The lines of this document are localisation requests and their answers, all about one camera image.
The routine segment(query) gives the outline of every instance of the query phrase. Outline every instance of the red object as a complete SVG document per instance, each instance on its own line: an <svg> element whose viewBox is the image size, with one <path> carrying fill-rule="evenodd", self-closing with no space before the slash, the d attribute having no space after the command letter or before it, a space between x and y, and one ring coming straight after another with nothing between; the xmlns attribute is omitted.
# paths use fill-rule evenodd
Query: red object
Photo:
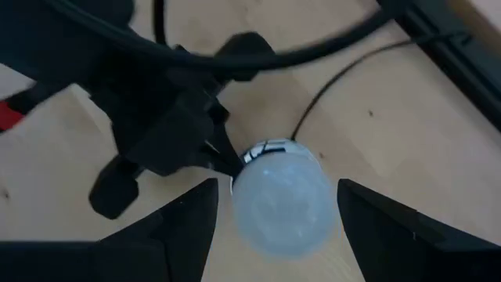
<svg viewBox="0 0 501 282"><path fill-rule="evenodd" d="M14 127L24 118L24 115L9 108L6 101L0 102L0 131Z"/></svg>

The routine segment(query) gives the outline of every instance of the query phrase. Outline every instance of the translucent ball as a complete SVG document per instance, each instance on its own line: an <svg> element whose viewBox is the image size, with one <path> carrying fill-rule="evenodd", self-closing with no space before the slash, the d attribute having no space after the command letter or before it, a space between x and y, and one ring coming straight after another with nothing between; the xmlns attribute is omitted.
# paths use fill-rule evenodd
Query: translucent ball
<svg viewBox="0 0 501 282"><path fill-rule="evenodd" d="M307 255L333 232L333 187L319 163L303 155L253 160L234 182L232 201L241 235L268 255Z"/></svg>

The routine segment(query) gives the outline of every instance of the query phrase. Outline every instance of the black cable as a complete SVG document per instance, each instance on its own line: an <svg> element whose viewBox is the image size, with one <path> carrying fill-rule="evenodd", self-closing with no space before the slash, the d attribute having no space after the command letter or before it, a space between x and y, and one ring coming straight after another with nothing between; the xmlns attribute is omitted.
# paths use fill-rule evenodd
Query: black cable
<svg viewBox="0 0 501 282"><path fill-rule="evenodd" d="M162 45L167 44L167 34L165 33L165 0L153 0L153 35L155 42Z"/></svg>
<svg viewBox="0 0 501 282"><path fill-rule="evenodd" d="M328 38L310 46L278 52L275 55L261 54L253 56L227 55L202 56L187 52L178 52L165 46L150 42L130 31L120 29L90 13L85 12L68 0L43 0L58 13L88 28L91 31L111 40L118 45L144 55L161 63L169 63L179 67L194 67L210 71L263 71L297 66L311 62L324 56L332 55L371 34L385 25L389 20L399 16L412 0L400 0L386 5L375 12L369 19L355 25L337 37Z"/></svg>
<svg viewBox="0 0 501 282"><path fill-rule="evenodd" d="M327 92L327 90L329 90L330 87L334 83L336 83L339 79L341 79L342 77L344 77L344 75L346 73L348 73L349 71L351 71L354 67L358 66L360 63L364 62L365 60L369 59L370 57L372 57L374 55L377 55L379 53L386 52L386 51L389 51L389 50L392 50L392 49L397 49L397 48L400 48L400 47L404 47L404 46L408 46L408 45L414 45L414 44L422 45L422 44L429 44L429 43L437 42L437 41L449 40L451 37L455 37L455 36L459 36L459 35L467 36L467 33L464 32L464 31L456 31L456 32L451 32L451 33L447 33L447 34L426 35L426 36L419 37L419 38L414 38L414 39L409 39L409 40L405 40L405 41L402 41L402 42L392 43L390 45L386 45L386 46L380 47L378 49L375 49L373 51L370 51L370 52L366 53L365 55L359 57L357 60L351 62L349 65L347 65L346 67L344 67L339 73L337 73L336 75L334 75L320 89L320 91L318 91L318 93L315 94L315 96L313 97L313 99L310 102L310 104L306 107L305 112L302 114L299 122L296 125L296 128L294 129L292 135L290 136L290 139L293 140L293 141L296 140L297 133L299 132L299 129L301 129L301 126L305 122L305 119L308 117L308 115L312 111L313 107L319 102L320 98L322 98L322 96Z"/></svg>

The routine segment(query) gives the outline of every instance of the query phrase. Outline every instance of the white ball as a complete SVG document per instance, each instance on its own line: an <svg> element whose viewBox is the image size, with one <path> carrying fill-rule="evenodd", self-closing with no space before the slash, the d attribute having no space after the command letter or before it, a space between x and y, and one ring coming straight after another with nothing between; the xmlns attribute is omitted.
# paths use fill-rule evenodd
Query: white ball
<svg viewBox="0 0 501 282"><path fill-rule="evenodd" d="M250 162L232 188L236 224L268 255L299 257L319 248L336 218L333 187L317 161L270 153Z"/></svg>

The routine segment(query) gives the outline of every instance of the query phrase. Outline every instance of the wooden table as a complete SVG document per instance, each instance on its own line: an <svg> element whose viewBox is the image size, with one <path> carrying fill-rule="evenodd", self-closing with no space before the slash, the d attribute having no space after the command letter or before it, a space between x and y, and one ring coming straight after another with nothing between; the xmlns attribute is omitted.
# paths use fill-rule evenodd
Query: wooden table
<svg viewBox="0 0 501 282"><path fill-rule="evenodd" d="M148 38L150 2L137 2L134 27ZM172 0L172 43L213 52L233 33L256 30L276 49L341 31L375 9L373 0ZM368 50L406 38L389 24L329 59L232 84L221 101L235 148L288 136L321 85ZM6 69L1 93L26 85ZM473 235L501 244L501 135L418 48L375 57L322 99L298 141L319 156L336 183L350 178ZM116 221L97 215L87 196L115 154L109 122L73 87L0 137L0 238L97 240L148 215L213 173L187 168L167 178L141 176L139 199ZM343 233L299 261L263 258L232 222L229 179L206 281L363 281Z"/></svg>

